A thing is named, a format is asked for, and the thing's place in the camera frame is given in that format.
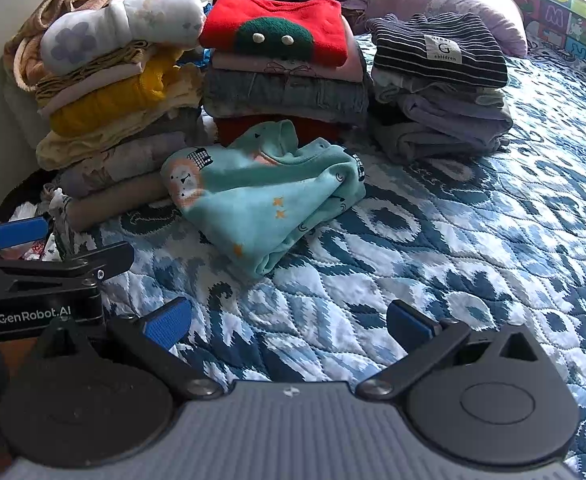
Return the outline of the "folded blue jeans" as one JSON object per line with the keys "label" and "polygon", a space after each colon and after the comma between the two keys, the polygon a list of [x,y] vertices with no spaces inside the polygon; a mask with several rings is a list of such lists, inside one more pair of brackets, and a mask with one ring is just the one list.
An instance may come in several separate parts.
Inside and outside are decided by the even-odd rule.
{"label": "folded blue jeans", "polygon": [[211,68],[204,77],[203,106],[215,118],[281,115],[361,127],[368,89],[362,82]]}

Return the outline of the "blue white patterned quilt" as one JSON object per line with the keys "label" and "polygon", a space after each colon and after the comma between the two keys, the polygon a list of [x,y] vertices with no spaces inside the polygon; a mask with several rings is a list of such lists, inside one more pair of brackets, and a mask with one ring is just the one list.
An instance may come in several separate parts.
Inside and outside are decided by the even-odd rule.
{"label": "blue white patterned quilt", "polygon": [[110,313],[191,297],[177,353],[220,384],[356,384],[403,356],[385,327],[394,299],[477,330],[528,326],[578,402],[568,463],[586,479],[586,62],[532,40],[508,70],[505,151],[400,166],[353,132],[365,198],[265,278],[243,275],[171,202],[69,234],[66,248],[133,247],[130,270],[104,286]]}

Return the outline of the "red sweater with green patch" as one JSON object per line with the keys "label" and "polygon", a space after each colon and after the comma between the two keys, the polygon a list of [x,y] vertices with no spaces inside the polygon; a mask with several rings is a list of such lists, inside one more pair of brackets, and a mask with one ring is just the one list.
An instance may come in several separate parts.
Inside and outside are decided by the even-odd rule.
{"label": "red sweater with green patch", "polygon": [[208,49],[339,67],[348,57],[336,0],[217,0],[200,44]]}

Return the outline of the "teal lion print baby garment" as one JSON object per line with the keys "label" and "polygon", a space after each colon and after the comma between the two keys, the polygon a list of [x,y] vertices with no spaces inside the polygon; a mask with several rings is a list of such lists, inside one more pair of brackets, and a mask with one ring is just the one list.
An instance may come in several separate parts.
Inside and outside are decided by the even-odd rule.
{"label": "teal lion print baby garment", "polygon": [[254,278],[366,195],[356,154],[322,138],[299,145],[289,120],[262,122],[228,146],[182,148],[161,176],[183,218]]}

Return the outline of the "grey brown folded clothes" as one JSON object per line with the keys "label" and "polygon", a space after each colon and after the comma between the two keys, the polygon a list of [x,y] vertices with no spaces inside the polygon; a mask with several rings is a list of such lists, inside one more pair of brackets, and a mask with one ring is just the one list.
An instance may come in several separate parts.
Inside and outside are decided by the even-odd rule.
{"label": "grey brown folded clothes", "polygon": [[169,155],[215,136],[202,125],[134,136],[132,139],[64,169],[54,181],[70,201],[54,206],[69,227],[82,232],[104,220],[164,195],[156,172]]}

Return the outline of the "lilac folded clothes stack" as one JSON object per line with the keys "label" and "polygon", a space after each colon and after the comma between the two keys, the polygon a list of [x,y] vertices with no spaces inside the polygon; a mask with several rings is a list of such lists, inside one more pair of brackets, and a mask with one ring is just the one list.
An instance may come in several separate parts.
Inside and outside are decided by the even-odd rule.
{"label": "lilac folded clothes stack", "polygon": [[502,90],[425,79],[375,68],[368,124],[395,162],[490,156],[514,125]]}

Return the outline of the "white floral padded garment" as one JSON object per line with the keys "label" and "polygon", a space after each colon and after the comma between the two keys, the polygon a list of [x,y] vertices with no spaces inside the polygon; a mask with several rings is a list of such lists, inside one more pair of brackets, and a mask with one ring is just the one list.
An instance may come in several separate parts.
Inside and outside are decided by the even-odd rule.
{"label": "white floral padded garment", "polygon": [[65,75],[133,41],[192,48],[205,21],[202,0],[112,0],[99,10],[69,12],[40,41],[40,58]]}

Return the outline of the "dark striped folded garment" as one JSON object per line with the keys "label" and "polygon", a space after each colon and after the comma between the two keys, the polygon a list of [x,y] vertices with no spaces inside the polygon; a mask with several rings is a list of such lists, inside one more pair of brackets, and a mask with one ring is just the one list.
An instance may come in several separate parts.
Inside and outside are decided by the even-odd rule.
{"label": "dark striped folded garment", "polygon": [[501,89],[507,63],[498,42],[474,14],[394,14],[369,18],[366,29],[377,47],[373,66],[412,77],[469,87]]}

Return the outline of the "lavender pillow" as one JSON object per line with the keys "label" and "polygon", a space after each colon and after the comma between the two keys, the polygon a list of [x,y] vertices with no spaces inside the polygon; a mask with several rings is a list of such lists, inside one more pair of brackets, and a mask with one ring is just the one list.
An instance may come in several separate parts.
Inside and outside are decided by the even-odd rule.
{"label": "lavender pillow", "polygon": [[402,21],[412,15],[442,13],[476,14],[493,34],[506,55],[525,58],[528,40],[520,9],[514,0],[367,0],[363,14],[354,22],[354,32],[361,34],[369,18],[394,14]]}

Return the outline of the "brown fleece garment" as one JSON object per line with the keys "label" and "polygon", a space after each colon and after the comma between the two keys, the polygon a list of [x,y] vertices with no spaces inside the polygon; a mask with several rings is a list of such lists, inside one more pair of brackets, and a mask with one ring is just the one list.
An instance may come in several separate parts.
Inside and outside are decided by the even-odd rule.
{"label": "brown fleece garment", "polygon": [[49,70],[43,66],[40,41],[55,21],[69,12],[101,9],[109,2],[110,0],[42,0],[3,48],[3,66],[16,87],[32,93],[38,82],[50,75]]}

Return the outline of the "yellow folded garment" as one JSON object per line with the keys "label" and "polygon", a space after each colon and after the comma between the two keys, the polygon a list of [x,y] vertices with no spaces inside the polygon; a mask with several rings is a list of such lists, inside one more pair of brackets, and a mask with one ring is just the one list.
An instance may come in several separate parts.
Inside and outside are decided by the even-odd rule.
{"label": "yellow folded garment", "polygon": [[51,130],[76,138],[165,101],[179,78],[176,62],[181,55],[181,49],[160,48],[141,74],[92,91],[54,112],[49,118]]}

